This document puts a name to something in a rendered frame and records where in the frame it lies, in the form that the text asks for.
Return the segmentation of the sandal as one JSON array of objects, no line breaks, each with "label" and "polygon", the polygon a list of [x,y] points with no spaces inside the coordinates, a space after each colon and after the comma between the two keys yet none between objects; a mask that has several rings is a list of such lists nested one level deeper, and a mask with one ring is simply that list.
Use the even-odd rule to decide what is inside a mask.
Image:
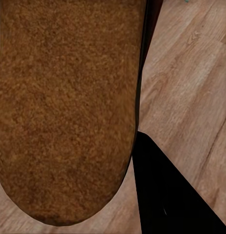
[{"label": "sandal", "polygon": [[164,0],[0,0],[0,183],[62,227],[115,196]]}]

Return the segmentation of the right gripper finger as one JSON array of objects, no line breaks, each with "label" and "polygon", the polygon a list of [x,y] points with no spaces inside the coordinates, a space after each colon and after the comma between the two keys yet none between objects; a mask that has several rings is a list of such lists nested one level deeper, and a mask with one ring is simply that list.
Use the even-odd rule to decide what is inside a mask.
[{"label": "right gripper finger", "polygon": [[226,225],[147,134],[137,131],[132,160],[142,234],[226,234]]}]

